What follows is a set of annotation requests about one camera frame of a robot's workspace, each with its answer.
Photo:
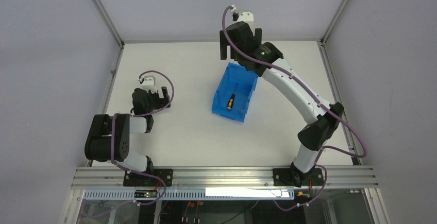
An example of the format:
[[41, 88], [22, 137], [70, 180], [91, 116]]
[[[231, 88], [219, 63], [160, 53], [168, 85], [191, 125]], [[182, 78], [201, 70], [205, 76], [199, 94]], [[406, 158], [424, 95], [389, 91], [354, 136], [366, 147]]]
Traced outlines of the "black yellow handled screwdriver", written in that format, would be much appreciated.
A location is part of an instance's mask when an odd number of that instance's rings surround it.
[[229, 99], [229, 101], [227, 103], [227, 109], [228, 110], [231, 110], [233, 108], [234, 100], [235, 100], [235, 97], [236, 97], [236, 91], [238, 89], [238, 85], [239, 84], [237, 83], [236, 86], [234, 87], [234, 90], [233, 90], [233, 92], [231, 94], [231, 97], [230, 97], [230, 99]]

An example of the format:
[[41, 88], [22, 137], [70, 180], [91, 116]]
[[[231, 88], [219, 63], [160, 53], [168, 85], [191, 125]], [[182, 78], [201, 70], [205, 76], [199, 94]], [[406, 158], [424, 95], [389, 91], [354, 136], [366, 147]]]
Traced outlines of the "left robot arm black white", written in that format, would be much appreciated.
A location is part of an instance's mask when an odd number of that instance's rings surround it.
[[89, 160], [111, 162], [126, 171], [154, 175], [151, 158], [130, 149], [130, 135], [151, 132], [154, 125], [151, 113], [171, 106], [167, 87], [160, 91], [136, 88], [132, 93], [132, 105], [129, 114], [93, 117], [84, 147], [85, 156]]

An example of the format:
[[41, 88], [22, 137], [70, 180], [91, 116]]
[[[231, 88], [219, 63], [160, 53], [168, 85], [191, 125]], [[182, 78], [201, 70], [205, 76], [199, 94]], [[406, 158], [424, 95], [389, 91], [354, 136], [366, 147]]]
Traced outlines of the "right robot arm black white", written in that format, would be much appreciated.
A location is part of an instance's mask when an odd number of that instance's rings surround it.
[[301, 145], [290, 165], [288, 182], [300, 187], [313, 172], [322, 146], [338, 128], [344, 107], [319, 97], [292, 70], [283, 53], [270, 42], [261, 43], [246, 22], [223, 25], [220, 40], [222, 60], [227, 59], [226, 46], [230, 46], [231, 58], [272, 84], [307, 123], [297, 135]]

